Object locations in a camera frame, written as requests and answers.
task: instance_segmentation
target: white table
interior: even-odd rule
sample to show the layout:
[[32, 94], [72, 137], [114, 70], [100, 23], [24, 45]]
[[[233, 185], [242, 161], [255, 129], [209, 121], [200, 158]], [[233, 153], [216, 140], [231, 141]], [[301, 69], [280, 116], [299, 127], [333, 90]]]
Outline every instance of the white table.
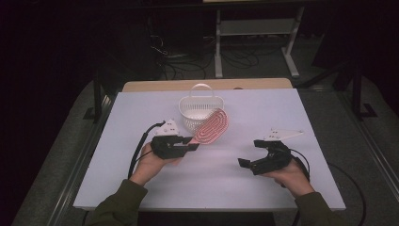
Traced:
[[[198, 95], [209, 91], [198, 90]], [[142, 134], [153, 124], [174, 119], [185, 130], [179, 101], [188, 91], [122, 92], [118, 95], [81, 184], [74, 207], [94, 209], [115, 193], [127, 177]], [[273, 179], [253, 176], [237, 158], [256, 160], [267, 155], [255, 148], [271, 128], [302, 130], [304, 135], [283, 141], [303, 153], [311, 164], [311, 183], [333, 210], [345, 208], [296, 89], [215, 90], [225, 101], [230, 126], [215, 143], [187, 153], [178, 166], [167, 165], [146, 184], [141, 210], [263, 211], [295, 209], [287, 189]]]

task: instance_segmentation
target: white basket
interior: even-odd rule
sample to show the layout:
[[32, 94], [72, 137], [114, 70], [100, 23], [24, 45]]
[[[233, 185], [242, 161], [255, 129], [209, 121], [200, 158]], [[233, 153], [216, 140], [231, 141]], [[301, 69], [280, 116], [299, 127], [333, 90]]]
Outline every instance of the white basket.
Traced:
[[[212, 92], [212, 96], [192, 96], [191, 92], [198, 87], [206, 87]], [[184, 125], [192, 134], [217, 108], [224, 109], [223, 99], [215, 96], [214, 90], [202, 83], [191, 88], [189, 96], [183, 97], [179, 102], [180, 113], [184, 116]]]

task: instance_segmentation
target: green sleeve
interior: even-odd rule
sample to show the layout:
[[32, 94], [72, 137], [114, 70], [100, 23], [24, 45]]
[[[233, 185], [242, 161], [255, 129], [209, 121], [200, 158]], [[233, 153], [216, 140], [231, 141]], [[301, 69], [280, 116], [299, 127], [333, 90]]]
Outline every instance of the green sleeve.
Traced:
[[87, 225], [117, 226], [137, 223], [137, 212], [147, 189], [123, 180], [118, 191], [101, 202]]
[[318, 192], [301, 196], [295, 200], [303, 226], [348, 226], [343, 218], [332, 212]]

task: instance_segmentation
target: red spiral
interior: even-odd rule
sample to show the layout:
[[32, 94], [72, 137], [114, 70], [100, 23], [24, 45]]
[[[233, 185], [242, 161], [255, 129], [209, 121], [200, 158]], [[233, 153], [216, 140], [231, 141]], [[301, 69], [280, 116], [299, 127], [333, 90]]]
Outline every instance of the red spiral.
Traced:
[[217, 140], [228, 126], [229, 119], [226, 112], [217, 108], [196, 130], [194, 139], [201, 144], [210, 144]]

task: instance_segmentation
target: wrist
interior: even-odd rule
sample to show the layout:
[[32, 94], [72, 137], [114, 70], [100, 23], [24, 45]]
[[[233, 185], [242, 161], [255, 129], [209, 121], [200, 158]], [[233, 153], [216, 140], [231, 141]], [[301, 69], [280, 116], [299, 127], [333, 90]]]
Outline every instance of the wrist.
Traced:
[[300, 196], [307, 195], [309, 193], [314, 192], [314, 188], [311, 186], [311, 184], [307, 183], [305, 185], [295, 185], [292, 187], [288, 187], [289, 190], [291, 191], [291, 194], [295, 197], [298, 198]]
[[150, 181], [145, 177], [141, 176], [139, 173], [133, 173], [132, 176], [129, 178], [129, 180], [140, 186], [144, 186], [145, 184], [147, 184], [147, 182]]

